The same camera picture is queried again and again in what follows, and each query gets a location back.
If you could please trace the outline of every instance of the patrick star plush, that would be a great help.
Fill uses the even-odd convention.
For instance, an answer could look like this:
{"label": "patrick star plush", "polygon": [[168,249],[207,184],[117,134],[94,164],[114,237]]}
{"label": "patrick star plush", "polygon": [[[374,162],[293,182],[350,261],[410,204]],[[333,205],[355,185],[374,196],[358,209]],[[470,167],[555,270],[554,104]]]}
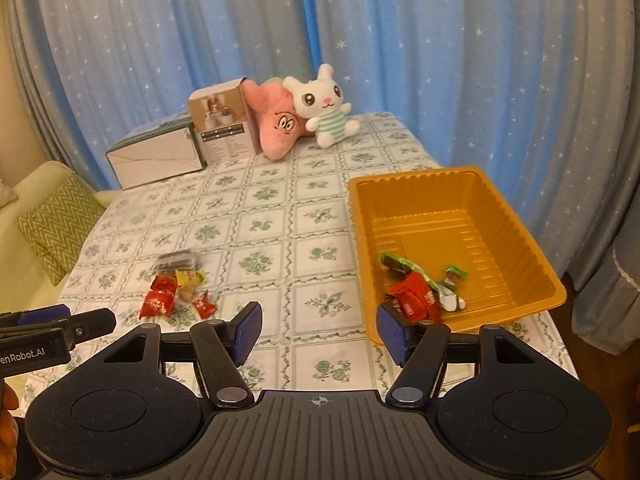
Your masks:
{"label": "patrick star plush", "polygon": [[283,158],[299,136],[307,135],[306,119],[293,106],[293,95],[282,86],[282,80],[269,79],[261,86],[246,79],[242,94],[258,119],[260,145],[271,160]]}

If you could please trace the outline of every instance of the blue gripper pad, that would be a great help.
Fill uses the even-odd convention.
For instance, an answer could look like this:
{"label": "blue gripper pad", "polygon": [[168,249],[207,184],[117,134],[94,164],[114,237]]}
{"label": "blue gripper pad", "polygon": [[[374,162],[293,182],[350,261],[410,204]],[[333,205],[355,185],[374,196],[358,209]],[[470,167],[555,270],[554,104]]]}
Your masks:
{"label": "blue gripper pad", "polygon": [[411,355],[404,325],[380,305],[376,314],[376,328],[391,358],[396,365],[403,367]]}
{"label": "blue gripper pad", "polygon": [[62,319],[63,317],[69,316],[71,316],[71,311],[65,304],[46,306],[44,308],[27,310],[26,312],[24,312],[18,320],[18,326],[38,323],[50,323],[57,319]]}
{"label": "blue gripper pad", "polygon": [[262,307],[259,303],[250,303],[229,323],[234,324],[236,319],[239,319],[239,322],[236,324],[236,337],[231,345],[230,356],[236,367],[238,367],[244,364],[260,337],[262,332]]}

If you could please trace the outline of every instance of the tablecloth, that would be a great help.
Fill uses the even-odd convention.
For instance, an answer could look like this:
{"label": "tablecloth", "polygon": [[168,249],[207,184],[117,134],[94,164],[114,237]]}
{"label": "tablecloth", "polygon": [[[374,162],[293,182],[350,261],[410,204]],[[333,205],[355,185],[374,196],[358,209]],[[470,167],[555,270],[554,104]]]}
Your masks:
{"label": "tablecloth", "polygon": [[[181,248],[197,251],[216,316],[262,305],[262,335],[240,368],[256,393],[376,388],[384,396],[399,368],[366,337],[346,186],[356,176],[438,164],[393,115],[356,118],[361,133],[328,149],[304,138],[283,161],[257,155],[123,192],[85,241],[60,300],[72,312],[110,308],[116,330],[79,345],[69,364],[31,374],[22,409],[140,322],[156,257]],[[174,332],[200,319],[178,302],[171,318],[153,320]],[[575,375],[547,312],[508,328]],[[167,372],[197,390],[190,365]],[[443,392],[472,374],[472,365],[451,365]]]}

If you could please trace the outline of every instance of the metal screw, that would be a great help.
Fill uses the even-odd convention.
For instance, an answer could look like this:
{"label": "metal screw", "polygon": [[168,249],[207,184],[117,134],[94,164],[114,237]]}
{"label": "metal screw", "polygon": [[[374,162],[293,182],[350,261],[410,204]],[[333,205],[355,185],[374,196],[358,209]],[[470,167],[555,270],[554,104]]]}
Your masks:
{"label": "metal screw", "polygon": [[216,397],[219,398],[222,402],[229,402],[230,404],[242,402],[248,396],[249,394],[238,386],[228,386],[226,388],[218,390],[218,392],[216,393]]}
{"label": "metal screw", "polygon": [[398,402],[418,402],[422,398],[422,392],[412,386],[402,386],[393,390],[391,396]]}

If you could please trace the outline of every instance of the wooden floor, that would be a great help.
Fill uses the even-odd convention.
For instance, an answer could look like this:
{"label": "wooden floor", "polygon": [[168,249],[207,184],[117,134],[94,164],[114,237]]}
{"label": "wooden floor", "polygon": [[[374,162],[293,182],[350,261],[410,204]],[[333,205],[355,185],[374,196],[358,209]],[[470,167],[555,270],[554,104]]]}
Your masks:
{"label": "wooden floor", "polygon": [[596,471],[605,480],[640,480],[640,433],[626,433],[628,426],[640,422],[640,404],[635,400],[636,387],[640,383],[640,340],[622,354],[613,356],[574,335],[571,312],[575,293],[570,280],[562,281],[569,300],[552,310],[551,316],[580,380],[599,394],[613,417],[613,435]]}

